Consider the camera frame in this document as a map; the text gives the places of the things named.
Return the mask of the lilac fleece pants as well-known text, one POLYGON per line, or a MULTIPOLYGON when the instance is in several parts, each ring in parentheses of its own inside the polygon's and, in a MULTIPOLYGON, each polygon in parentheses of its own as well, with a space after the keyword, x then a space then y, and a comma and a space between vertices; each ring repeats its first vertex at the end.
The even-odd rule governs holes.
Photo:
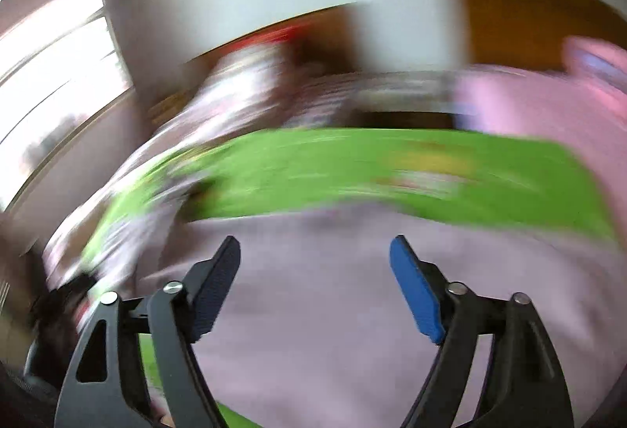
POLYGON ((535 304, 584 423, 626 363, 626 258, 571 232, 448 225, 382 205, 204 220, 142 254, 148 294, 212 257, 227 236, 241 265, 214 330, 194 348, 217 401, 264 427, 396 427, 437 348, 419 332, 389 265, 404 236, 475 293, 535 304))

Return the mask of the plaid bed sheet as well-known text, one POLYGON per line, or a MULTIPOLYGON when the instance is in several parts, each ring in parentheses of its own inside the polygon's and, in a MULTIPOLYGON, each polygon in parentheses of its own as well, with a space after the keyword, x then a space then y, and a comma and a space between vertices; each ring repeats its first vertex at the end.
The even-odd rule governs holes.
POLYGON ((451 129, 454 76, 441 71, 345 73, 303 87, 285 128, 451 129))

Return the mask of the red pillow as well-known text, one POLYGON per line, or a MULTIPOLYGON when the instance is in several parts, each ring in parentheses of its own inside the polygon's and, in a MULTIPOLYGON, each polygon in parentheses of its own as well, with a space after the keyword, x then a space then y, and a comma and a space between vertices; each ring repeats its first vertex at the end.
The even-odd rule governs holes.
POLYGON ((232 44, 227 46, 227 53, 233 53, 253 46, 279 45, 285 46, 290 52, 299 55, 310 29, 312 29, 310 25, 289 25, 271 31, 255 32, 234 40, 232 44))

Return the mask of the right wooden headboard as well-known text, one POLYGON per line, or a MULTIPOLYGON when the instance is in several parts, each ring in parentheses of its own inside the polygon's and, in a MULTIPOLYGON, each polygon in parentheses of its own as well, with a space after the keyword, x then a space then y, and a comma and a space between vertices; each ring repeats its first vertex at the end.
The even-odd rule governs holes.
POLYGON ((626 19, 601 0, 461 0, 468 60, 561 70, 570 36, 626 46, 626 19))

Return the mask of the window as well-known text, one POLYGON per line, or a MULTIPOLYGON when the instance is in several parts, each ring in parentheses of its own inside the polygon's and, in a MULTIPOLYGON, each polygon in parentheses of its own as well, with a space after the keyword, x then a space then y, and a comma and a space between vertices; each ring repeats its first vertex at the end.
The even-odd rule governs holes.
POLYGON ((52 0, 1 34, 1 207, 132 87, 105 0, 52 0))

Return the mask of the green cartoon bed sheet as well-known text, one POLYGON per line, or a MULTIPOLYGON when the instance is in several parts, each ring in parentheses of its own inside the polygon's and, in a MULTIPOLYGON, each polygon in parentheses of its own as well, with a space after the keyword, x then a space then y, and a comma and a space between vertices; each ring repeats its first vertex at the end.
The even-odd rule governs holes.
POLYGON ((137 266, 175 227, 382 205, 486 229, 571 232, 617 244, 593 175, 550 141, 460 131, 281 130, 159 160, 112 199, 83 252, 100 290, 138 293, 137 266))

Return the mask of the wooden headboard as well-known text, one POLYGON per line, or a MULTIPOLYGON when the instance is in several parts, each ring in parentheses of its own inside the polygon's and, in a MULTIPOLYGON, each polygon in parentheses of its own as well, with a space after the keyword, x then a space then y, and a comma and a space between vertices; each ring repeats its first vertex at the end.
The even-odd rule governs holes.
MULTIPOLYGON (((297 62, 318 62, 330 73, 351 73, 360 70, 360 54, 357 47, 355 4, 340 4, 311 11, 275 22, 253 32, 236 37, 246 37, 259 31, 271 31, 289 25, 310 25, 309 35, 299 55, 292 53, 297 62)), ((234 40, 212 48, 185 64, 185 73, 198 82, 204 80, 226 56, 227 46, 234 40)))
POLYGON ((561 70, 570 36, 626 46, 626 19, 601 0, 461 0, 468 60, 561 70))

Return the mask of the pink white floral quilt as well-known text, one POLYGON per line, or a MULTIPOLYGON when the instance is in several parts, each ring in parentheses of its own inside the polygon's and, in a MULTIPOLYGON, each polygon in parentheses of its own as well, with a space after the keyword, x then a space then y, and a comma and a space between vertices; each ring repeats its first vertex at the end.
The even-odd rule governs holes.
POLYGON ((62 222, 43 251, 53 288, 76 269, 112 199, 159 160, 195 146, 217 146, 236 136, 278 128, 287 119, 295 66, 284 43, 245 46, 227 54, 187 105, 62 222))

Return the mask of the left wooden headboard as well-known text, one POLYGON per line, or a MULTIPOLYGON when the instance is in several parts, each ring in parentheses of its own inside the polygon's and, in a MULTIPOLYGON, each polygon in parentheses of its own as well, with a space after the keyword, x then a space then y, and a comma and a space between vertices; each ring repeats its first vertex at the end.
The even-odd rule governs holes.
MULTIPOLYGON (((311 11, 275 22, 253 32, 236 37, 246 37, 259 31, 271 31, 289 25, 310 25, 309 35, 299 55, 292 53, 297 62, 318 62, 330 73, 351 73, 360 70, 360 54, 357 47, 355 4, 340 4, 311 11)), ((185 64, 185 73, 198 82, 204 80, 226 56, 227 46, 234 40, 212 48, 185 64)))

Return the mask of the pink rolled pillow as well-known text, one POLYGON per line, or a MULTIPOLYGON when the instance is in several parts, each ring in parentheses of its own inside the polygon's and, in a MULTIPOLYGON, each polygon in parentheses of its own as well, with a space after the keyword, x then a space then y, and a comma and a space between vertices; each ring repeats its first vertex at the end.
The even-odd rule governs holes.
POLYGON ((565 70, 574 77, 626 91, 626 50, 599 38, 570 36, 563 44, 565 70))

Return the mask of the pink quilt on bed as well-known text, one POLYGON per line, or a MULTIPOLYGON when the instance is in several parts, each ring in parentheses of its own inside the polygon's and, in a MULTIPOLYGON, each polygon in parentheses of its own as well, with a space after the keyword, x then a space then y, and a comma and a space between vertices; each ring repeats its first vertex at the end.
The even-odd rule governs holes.
POLYGON ((626 232, 626 94, 598 77, 483 68, 460 73, 454 94, 467 126, 542 138, 569 148, 592 171, 626 232))

